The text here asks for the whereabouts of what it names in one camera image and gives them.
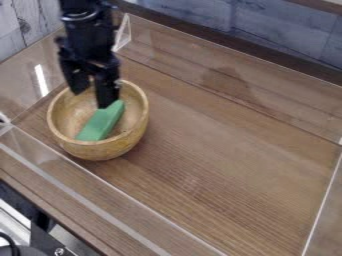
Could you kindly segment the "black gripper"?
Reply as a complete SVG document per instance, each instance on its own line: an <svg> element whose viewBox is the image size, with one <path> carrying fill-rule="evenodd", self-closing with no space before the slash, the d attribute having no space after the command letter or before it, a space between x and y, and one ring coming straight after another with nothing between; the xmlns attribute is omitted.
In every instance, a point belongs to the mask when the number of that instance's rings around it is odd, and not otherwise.
<svg viewBox="0 0 342 256"><path fill-rule="evenodd" d="M115 33L112 15L116 6L63 6L65 36L56 38L63 75L75 95L89 87L93 72L96 102L107 108L120 93L119 60L112 53Z"/></svg>

